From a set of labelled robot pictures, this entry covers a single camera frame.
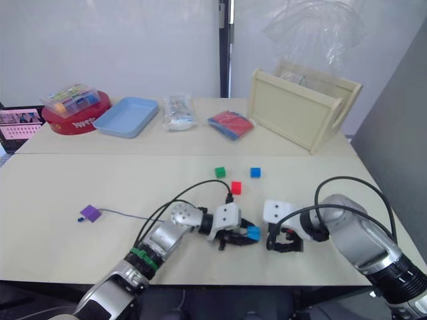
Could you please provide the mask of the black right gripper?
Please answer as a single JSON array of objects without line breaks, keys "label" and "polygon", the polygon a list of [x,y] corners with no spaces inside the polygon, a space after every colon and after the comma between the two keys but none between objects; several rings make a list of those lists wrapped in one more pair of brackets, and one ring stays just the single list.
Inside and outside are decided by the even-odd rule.
[{"label": "black right gripper", "polygon": [[[282,232],[285,235],[287,243],[278,243],[277,237]],[[304,249],[303,240],[298,234],[288,228],[277,226],[275,223],[268,224],[268,236],[266,238],[266,249],[279,253],[302,252]]]}]

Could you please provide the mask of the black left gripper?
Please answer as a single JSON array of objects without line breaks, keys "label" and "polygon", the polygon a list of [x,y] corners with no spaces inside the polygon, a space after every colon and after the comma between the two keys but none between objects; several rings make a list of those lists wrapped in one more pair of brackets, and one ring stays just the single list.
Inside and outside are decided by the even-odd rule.
[{"label": "black left gripper", "polygon": [[[248,221],[247,219],[240,219],[240,228],[248,229],[250,227],[255,227],[255,225]],[[241,233],[241,229],[231,229],[231,230],[221,230],[216,234],[216,239],[220,242],[218,250],[223,251],[226,248],[227,244],[237,245],[237,246],[246,246],[253,245],[258,243],[258,240],[245,237]]]}]

